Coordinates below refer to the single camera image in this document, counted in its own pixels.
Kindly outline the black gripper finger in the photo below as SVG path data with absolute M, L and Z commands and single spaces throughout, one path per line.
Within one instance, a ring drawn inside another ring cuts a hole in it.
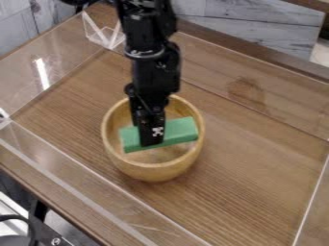
M 138 125 L 138 110 L 141 109 L 141 100 L 138 99 L 137 96 L 130 96 L 130 111 L 131 111 L 131 119 L 133 119 L 133 124 Z
M 166 127 L 165 111 L 149 112 L 148 110 L 138 110 L 137 116 L 141 145 L 149 147 L 161 144 Z

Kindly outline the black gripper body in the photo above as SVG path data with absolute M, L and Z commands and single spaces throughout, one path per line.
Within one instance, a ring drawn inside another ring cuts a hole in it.
M 169 97 L 181 90 L 181 48 L 173 41 L 156 47 L 126 45 L 133 64 L 133 81 L 126 95 L 141 100 L 141 110 L 165 111 Z

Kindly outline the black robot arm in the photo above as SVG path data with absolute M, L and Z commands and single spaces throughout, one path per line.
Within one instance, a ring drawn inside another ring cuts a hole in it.
M 170 40 L 178 30 L 172 0 L 110 0 L 126 36 L 125 56 L 133 82 L 125 87 L 141 145 L 165 139 L 169 97 L 181 90 L 181 48 Z

